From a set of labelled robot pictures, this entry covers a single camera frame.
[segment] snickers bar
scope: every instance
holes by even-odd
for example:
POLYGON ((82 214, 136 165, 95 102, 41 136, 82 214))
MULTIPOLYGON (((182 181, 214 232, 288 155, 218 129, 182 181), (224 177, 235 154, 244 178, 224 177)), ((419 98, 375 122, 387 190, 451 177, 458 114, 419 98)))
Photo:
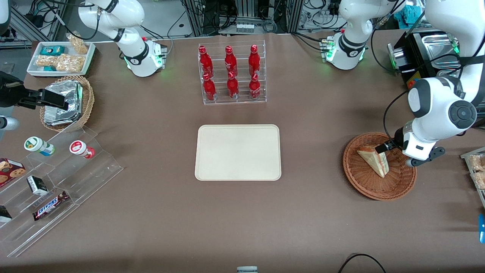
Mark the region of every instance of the snickers bar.
POLYGON ((31 188, 33 194, 42 196, 49 192, 44 184, 44 181, 38 177, 31 175, 27 177, 27 182, 29 182, 29 187, 31 188))
POLYGON ((56 198, 52 199, 49 203, 40 208, 38 211, 32 213, 34 221, 37 221, 40 218, 44 217, 67 199, 69 199, 69 196, 66 194, 65 191, 63 191, 61 194, 56 196, 56 198))
POLYGON ((12 216, 8 213, 7 209, 0 205, 0 222, 8 223, 12 220, 12 216))

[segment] acrylic display stand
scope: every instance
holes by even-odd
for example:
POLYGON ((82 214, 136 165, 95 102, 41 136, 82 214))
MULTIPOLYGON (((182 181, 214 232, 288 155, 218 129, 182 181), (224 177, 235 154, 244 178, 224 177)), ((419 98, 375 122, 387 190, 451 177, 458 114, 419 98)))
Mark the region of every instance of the acrylic display stand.
POLYGON ((212 80, 215 84, 217 92, 217 99, 210 101, 206 98, 204 92, 202 75, 202 66, 200 64, 200 54, 198 55, 200 84, 202 88, 202 99, 205 105, 217 105, 217 104, 234 104, 234 103, 250 103, 250 102, 266 102, 268 99, 268 90, 266 85, 266 43, 264 40, 260 41, 248 41, 248 42, 226 42, 226 43, 207 43, 199 44, 199 46, 205 46, 207 53, 212 59, 212 65, 214 66, 214 77, 212 80), (261 93, 257 100, 252 100, 249 97, 249 82, 251 81, 251 75, 249 75, 249 54, 251 53, 251 45, 258 46, 258 54, 260 57, 259 68, 259 83, 261 85, 261 93), (227 90, 227 70, 226 63, 224 61, 226 57, 226 46, 232 46, 232 50, 237 60, 238 76, 236 79, 239 82, 239 98, 233 100, 229 97, 227 90))
POLYGON ((30 153, 20 160, 27 172, 0 188, 0 205, 12 216, 10 222, 0 222, 0 247, 8 257, 19 256, 123 169, 101 148, 96 135, 91 129, 74 123, 47 141, 56 148, 53 155, 30 153), (93 147, 95 156, 86 159, 72 154, 69 145, 75 140, 93 147), (43 180, 49 190, 46 195, 32 194, 27 183, 31 175, 43 180), (63 191, 70 198, 34 221, 32 213, 63 191))
POLYGON ((480 189, 478 187, 478 184, 475 181, 475 178, 473 176, 473 174, 476 173, 477 171, 475 171, 472 168, 472 166, 470 164, 470 161, 469 161, 470 155, 473 155, 473 154, 485 156, 485 147, 481 147, 479 149, 476 149, 474 151, 471 151, 469 153, 466 153, 466 154, 462 154, 461 155, 461 158, 465 160, 465 162, 466 162, 466 164, 468 166, 468 170, 470 171, 471 179, 473 180, 473 183, 475 184, 475 187, 477 188, 477 192, 478 192, 478 195, 480 196, 480 200, 482 200, 482 205, 485 207, 485 190, 480 189))

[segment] round wicker basket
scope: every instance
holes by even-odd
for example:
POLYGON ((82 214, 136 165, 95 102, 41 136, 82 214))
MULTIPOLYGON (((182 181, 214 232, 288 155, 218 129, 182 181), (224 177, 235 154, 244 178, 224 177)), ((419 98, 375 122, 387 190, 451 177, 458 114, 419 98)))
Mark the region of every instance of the round wicker basket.
MULTIPOLYGON (((93 88, 89 84, 89 81, 86 80, 86 78, 82 76, 66 76, 58 79, 56 83, 58 82, 63 82, 67 80, 73 80, 73 81, 78 81, 81 86, 82 86, 82 116, 81 118, 75 123, 79 128, 81 128, 83 125, 86 124, 86 122, 89 119, 89 116, 91 115, 91 111, 93 110, 93 105, 94 105, 94 93, 93 93, 93 88)), ((56 126, 49 126, 44 122, 44 113, 45 113, 45 108, 41 107, 40 108, 40 122, 44 127, 51 129, 56 132, 62 131, 64 128, 69 126, 70 124, 63 124, 63 125, 56 125, 56 126)))
POLYGON ((383 133, 366 133, 355 137, 343 153, 345 175, 360 193, 375 200, 390 201, 405 196, 416 181, 416 168, 406 165, 406 157, 399 149, 386 152, 389 173, 380 177, 357 153, 363 145, 378 146, 389 138, 383 133))

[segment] red bottle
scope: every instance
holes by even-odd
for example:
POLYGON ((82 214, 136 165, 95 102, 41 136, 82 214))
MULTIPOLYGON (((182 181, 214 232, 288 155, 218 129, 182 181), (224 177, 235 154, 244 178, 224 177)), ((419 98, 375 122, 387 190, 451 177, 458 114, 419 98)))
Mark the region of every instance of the red bottle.
POLYGON ((204 73, 202 76, 204 79, 204 92, 206 93, 206 97, 209 101, 215 101, 217 99, 217 93, 215 92, 215 84, 210 79, 209 73, 204 73))
POLYGON ((234 77, 238 76, 238 65, 236 62, 236 56, 232 53, 232 47, 226 46, 226 68, 227 72, 234 72, 234 77))
POLYGON ((235 100, 239 98, 238 80, 236 80, 236 77, 234 76, 234 72, 229 72, 227 74, 227 77, 229 78, 227 80, 227 89, 229 90, 229 96, 231 97, 231 99, 235 100))
POLYGON ((253 74, 251 77, 251 82, 249 83, 249 97, 251 99, 257 100, 259 98, 259 94, 261 93, 259 90, 260 87, 261 85, 258 81, 258 75, 253 74))
POLYGON ((258 46, 251 46, 251 54, 249 55, 249 75, 253 76, 254 73, 259 74, 259 54, 258 46))
POLYGON ((214 77, 214 66, 212 65, 212 59, 210 58, 209 54, 207 54, 206 47, 200 46, 199 53, 202 71, 204 71, 204 73, 208 73, 209 77, 214 77))

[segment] brown table surface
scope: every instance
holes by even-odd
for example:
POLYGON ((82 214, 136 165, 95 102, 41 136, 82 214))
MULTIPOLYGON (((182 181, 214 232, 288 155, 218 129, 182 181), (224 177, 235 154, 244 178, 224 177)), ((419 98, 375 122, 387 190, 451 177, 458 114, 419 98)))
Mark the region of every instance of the brown table surface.
MULTIPOLYGON (((376 33, 380 60, 401 33, 376 33)), ((352 253, 370 254, 394 273, 485 271, 482 205, 459 157, 485 145, 483 132, 441 141, 447 153, 419 167, 413 190, 396 201, 370 200, 345 177, 345 145, 382 132, 384 109, 404 88, 370 52, 354 70, 341 71, 289 34, 184 39, 175 41, 165 70, 138 78, 114 43, 97 48, 87 126, 126 168, 20 257, 2 256, 0 272, 213 273, 244 265, 261 273, 337 272, 352 253), (198 43, 260 39, 267 44, 268 102, 204 106, 198 43), (268 123, 280 129, 281 179, 196 180, 201 125, 268 123)), ((25 86, 53 81, 27 76, 25 86)), ((54 135, 38 112, 14 111, 22 126, 5 134, 2 156, 22 158, 27 137, 54 135)), ((411 119, 400 99, 389 111, 389 130, 411 119)), ((379 271, 365 257, 344 270, 379 271)))

